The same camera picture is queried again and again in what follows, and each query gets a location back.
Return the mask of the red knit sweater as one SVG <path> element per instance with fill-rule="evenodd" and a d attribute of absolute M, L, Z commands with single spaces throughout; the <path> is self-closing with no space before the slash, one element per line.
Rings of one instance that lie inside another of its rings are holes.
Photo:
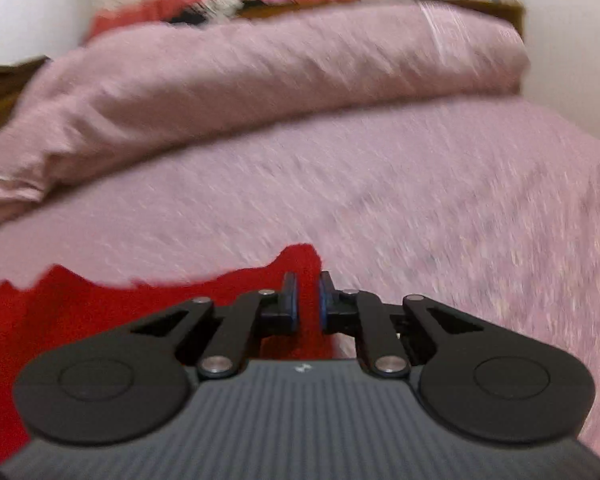
<path fill-rule="evenodd" d="M 266 266 L 180 284 L 104 286 L 63 266 L 53 266 L 27 289 L 1 282 L 0 463 L 28 440 L 12 402 L 12 384 L 27 362 L 46 350 L 139 320 L 189 298 L 208 296 L 227 306 L 243 292 L 279 285 L 285 272 L 297 273 L 298 334 L 268 338 L 261 346 L 263 354 L 276 360 L 342 356 L 336 337 L 325 335 L 318 320 L 317 279 L 321 268 L 316 250 L 300 244 L 286 247 Z"/>

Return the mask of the pile of dark clothes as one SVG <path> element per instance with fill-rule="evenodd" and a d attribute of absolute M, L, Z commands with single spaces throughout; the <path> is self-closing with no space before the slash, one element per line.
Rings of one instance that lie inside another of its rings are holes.
<path fill-rule="evenodd" d="M 170 25 L 201 26 L 225 23 L 244 8 L 244 0 L 204 0 L 188 6 L 166 22 Z"/>

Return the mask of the pink floral bed sheet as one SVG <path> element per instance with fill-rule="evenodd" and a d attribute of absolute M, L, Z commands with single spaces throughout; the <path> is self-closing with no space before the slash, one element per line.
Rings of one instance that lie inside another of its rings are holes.
<path fill-rule="evenodd" d="M 0 283 L 55 264 L 184 282 L 299 243 L 342 287 L 421 292 L 577 356 L 600 454 L 600 140 L 519 98 L 344 110 L 138 162 L 0 226 Z"/>

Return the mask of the pink quilted duvet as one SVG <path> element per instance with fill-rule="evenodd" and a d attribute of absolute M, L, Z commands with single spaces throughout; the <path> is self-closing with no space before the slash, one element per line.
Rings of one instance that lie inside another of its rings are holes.
<path fill-rule="evenodd" d="M 507 22 L 432 1 L 143 25 L 46 63 L 0 129 L 0 224 L 151 154 L 305 114 L 518 90 Z"/>

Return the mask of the wooden headboard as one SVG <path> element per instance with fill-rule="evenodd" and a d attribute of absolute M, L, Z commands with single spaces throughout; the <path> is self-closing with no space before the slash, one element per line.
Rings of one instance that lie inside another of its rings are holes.
<path fill-rule="evenodd" d="M 492 18 L 506 21 L 524 36 L 524 19 L 526 8 L 518 0 L 415 0 L 437 1 L 459 6 L 460 8 L 490 15 Z M 236 10 L 235 18 L 246 20 L 264 20 L 286 13 L 315 9 L 319 6 L 328 6 L 328 2 L 300 3 L 290 2 L 281 4 L 267 4 L 260 0 L 247 2 L 241 9 Z M 24 87 L 33 78 L 35 73 L 46 64 L 50 58 L 31 58 L 26 62 L 16 65 L 0 65 L 0 129 L 6 125 L 12 116 L 12 111 L 23 92 Z"/>

